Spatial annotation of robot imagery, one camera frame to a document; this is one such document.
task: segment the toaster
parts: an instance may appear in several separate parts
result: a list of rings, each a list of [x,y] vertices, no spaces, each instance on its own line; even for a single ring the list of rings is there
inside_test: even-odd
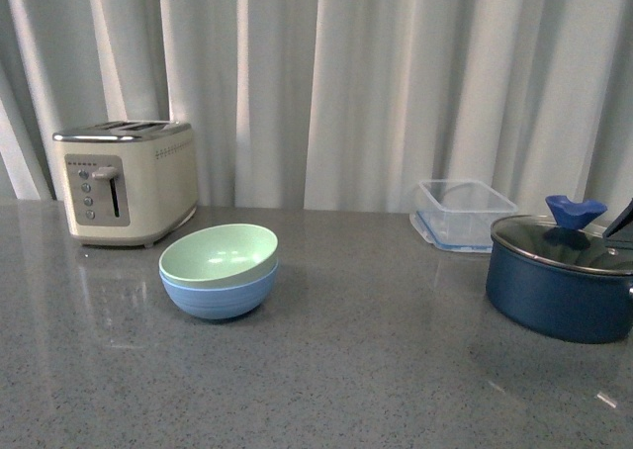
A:
[[[189,124],[116,121],[52,139],[68,228],[82,244],[149,247],[195,213]]]

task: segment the bowl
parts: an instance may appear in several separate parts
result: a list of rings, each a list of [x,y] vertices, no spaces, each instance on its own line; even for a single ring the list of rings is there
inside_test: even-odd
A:
[[[257,224],[222,224],[178,239],[163,251],[160,272],[186,288],[228,288],[266,276],[277,263],[277,236]]]
[[[171,282],[161,271],[160,279],[172,302],[183,312],[199,318],[222,319],[246,314],[270,294],[279,264],[263,277],[227,288],[187,288]]]

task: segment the green bowl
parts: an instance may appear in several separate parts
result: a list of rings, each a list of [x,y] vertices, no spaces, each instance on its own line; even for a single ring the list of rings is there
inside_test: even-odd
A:
[[[183,236],[158,265],[168,281],[197,289],[240,286],[266,276],[277,262],[277,236],[257,224],[222,224]]]

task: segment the blue lid knob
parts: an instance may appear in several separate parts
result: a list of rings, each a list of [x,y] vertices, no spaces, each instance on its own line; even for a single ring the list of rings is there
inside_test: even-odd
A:
[[[556,224],[568,229],[582,229],[606,212],[606,205],[597,200],[575,203],[565,195],[550,195],[545,202]]]

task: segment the bowl rim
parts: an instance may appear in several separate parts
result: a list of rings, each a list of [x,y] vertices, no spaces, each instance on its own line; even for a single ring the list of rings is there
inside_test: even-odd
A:
[[[176,275],[170,273],[169,271],[165,270],[165,268],[163,266],[163,259],[165,258],[165,256],[169,252],[173,252],[173,249],[177,245],[182,244],[183,241],[185,241],[187,239],[191,239],[192,236],[196,236],[196,235],[199,235],[199,234],[202,234],[202,233],[212,232],[212,230],[217,230],[217,229],[220,229],[220,228],[230,228],[230,227],[254,228],[254,229],[260,229],[262,231],[265,231],[266,233],[268,233],[274,239],[274,246],[272,247],[270,252],[268,254],[266,254],[263,257],[263,259],[259,263],[257,263],[256,265],[251,266],[251,267],[246,268],[246,269],[243,269],[243,270],[239,271],[238,273],[229,274],[227,276],[222,276],[220,278],[211,278],[211,279],[210,278],[200,278],[200,279],[183,278],[181,276],[176,276]],[[188,282],[188,283],[196,283],[196,284],[208,283],[211,286],[213,286],[214,282],[221,282],[221,281],[226,281],[226,280],[237,278],[241,274],[246,274],[246,273],[252,271],[253,269],[256,269],[258,266],[266,263],[276,253],[278,246],[279,246],[279,238],[277,237],[277,234],[272,229],[267,228],[266,226],[262,226],[261,224],[245,224],[245,223],[216,224],[216,225],[213,225],[213,226],[208,226],[206,228],[198,229],[198,230],[193,231],[193,232],[191,232],[189,234],[181,236],[176,241],[174,241],[169,246],[167,246],[164,249],[164,251],[160,254],[160,258],[158,258],[158,268],[159,268],[160,272],[164,273],[166,277],[170,278],[170,282],[172,282],[172,283],[173,283],[173,281],[171,281],[171,280],[175,279],[175,280],[178,280],[180,282]]]
[[[187,286],[183,286],[181,284],[178,283],[174,283],[173,281],[169,280],[168,276],[165,276],[165,274],[162,272],[162,270],[158,270],[158,274],[160,274],[160,278],[163,280],[163,285],[164,285],[164,281],[167,281],[167,283],[169,283],[170,286],[173,286],[176,289],[179,289],[181,291],[191,291],[191,292],[200,292],[200,293],[214,293],[214,292],[219,292],[219,291],[235,291],[238,289],[241,289],[245,286],[251,286],[251,285],[255,285],[258,283],[261,283],[262,281],[265,281],[266,279],[270,278],[271,276],[273,276],[276,272],[277,269],[279,268],[279,259],[277,259],[275,261],[275,266],[273,266],[273,269],[271,269],[268,273],[266,273],[264,276],[255,279],[254,281],[249,281],[247,283],[243,283],[243,284],[238,284],[235,286],[227,286],[227,287],[223,287],[223,288],[189,288]]]

